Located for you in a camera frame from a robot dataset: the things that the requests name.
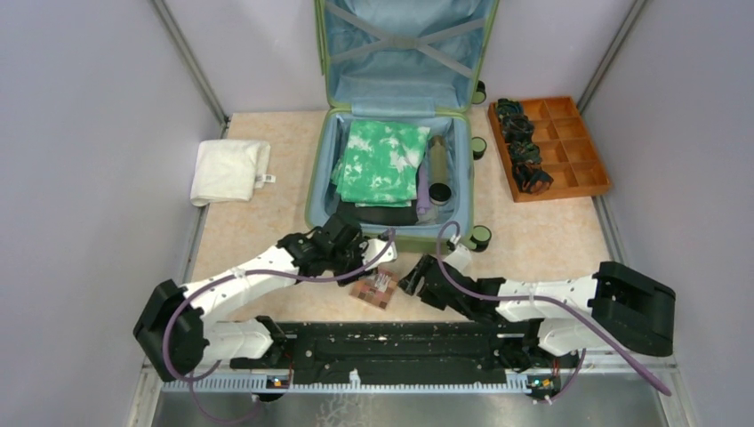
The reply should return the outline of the black round jar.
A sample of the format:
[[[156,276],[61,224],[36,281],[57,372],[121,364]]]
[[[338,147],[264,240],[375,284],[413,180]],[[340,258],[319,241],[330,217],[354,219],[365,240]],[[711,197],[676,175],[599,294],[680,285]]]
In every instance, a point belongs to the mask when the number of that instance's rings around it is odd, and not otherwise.
[[[429,199],[433,205],[446,205],[452,195],[452,189],[445,183],[434,182],[429,185]]]

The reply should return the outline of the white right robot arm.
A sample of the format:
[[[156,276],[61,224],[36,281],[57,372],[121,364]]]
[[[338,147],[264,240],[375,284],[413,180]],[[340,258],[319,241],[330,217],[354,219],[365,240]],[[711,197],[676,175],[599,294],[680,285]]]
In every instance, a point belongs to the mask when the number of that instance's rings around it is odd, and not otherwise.
[[[674,352],[676,292],[618,262],[601,262],[597,272],[579,278],[525,282],[471,278],[425,254],[398,286],[474,322],[532,322],[534,334],[521,342],[521,353],[534,367],[582,349],[657,358]]]

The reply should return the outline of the gold cylindrical bottle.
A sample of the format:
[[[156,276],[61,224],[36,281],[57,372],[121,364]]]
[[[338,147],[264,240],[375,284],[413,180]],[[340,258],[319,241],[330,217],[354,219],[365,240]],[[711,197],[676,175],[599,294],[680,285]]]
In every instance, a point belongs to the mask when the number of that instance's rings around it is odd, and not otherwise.
[[[447,151],[445,138],[435,135],[429,140],[429,184],[448,185]]]

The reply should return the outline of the green white patterned cloth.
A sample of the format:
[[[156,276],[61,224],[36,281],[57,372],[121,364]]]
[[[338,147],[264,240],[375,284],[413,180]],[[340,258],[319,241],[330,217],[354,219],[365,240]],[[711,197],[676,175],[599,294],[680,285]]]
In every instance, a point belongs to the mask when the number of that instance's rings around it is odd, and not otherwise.
[[[354,121],[331,175],[340,199],[357,207],[410,206],[429,134],[412,123]]]

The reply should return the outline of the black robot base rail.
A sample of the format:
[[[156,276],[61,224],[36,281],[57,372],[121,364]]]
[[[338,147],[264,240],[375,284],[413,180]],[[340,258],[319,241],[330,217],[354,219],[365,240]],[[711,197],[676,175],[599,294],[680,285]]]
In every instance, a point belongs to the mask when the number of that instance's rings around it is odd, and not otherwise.
[[[296,385],[338,384],[357,371],[367,385],[502,384],[536,368],[575,367],[534,343],[536,322],[281,322],[261,359],[236,356],[236,370],[281,369]]]

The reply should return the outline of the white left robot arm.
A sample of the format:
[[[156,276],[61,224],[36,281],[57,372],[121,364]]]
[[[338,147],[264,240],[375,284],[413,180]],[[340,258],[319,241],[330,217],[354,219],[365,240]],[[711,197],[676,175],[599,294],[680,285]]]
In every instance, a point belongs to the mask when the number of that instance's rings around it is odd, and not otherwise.
[[[167,279],[152,291],[132,335],[168,383],[202,365],[252,359],[263,367],[285,356],[284,333],[263,317],[232,316],[261,297],[300,283],[348,285],[397,259],[397,232],[368,237],[339,214],[307,232],[290,233],[247,262],[182,285]]]

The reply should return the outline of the black garment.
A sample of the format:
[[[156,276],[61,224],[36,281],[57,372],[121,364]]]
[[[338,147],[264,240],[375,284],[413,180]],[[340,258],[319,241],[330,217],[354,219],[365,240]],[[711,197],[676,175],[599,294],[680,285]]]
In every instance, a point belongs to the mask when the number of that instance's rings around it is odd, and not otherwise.
[[[362,224],[389,227],[413,226],[419,221],[416,206],[413,203],[402,207],[357,207],[354,203],[340,201],[337,205],[336,213],[347,216]]]

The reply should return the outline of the purple garment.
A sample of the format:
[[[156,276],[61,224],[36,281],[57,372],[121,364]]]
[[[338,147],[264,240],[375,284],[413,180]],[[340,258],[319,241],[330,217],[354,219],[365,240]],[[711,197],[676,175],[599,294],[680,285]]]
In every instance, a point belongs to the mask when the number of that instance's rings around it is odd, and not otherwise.
[[[429,178],[428,167],[425,162],[422,162],[417,171],[417,202],[416,212],[418,215],[426,214],[431,208],[431,201],[429,196]]]

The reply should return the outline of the eyeshadow palette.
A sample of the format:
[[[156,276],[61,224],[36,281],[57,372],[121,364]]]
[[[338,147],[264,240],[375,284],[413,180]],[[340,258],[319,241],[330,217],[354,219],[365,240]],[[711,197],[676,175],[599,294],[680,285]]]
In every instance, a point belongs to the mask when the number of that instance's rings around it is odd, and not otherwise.
[[[354,282],[349,295],[377,309],[386,310],[397,290],[397,282],[393,271],[379,268]]]

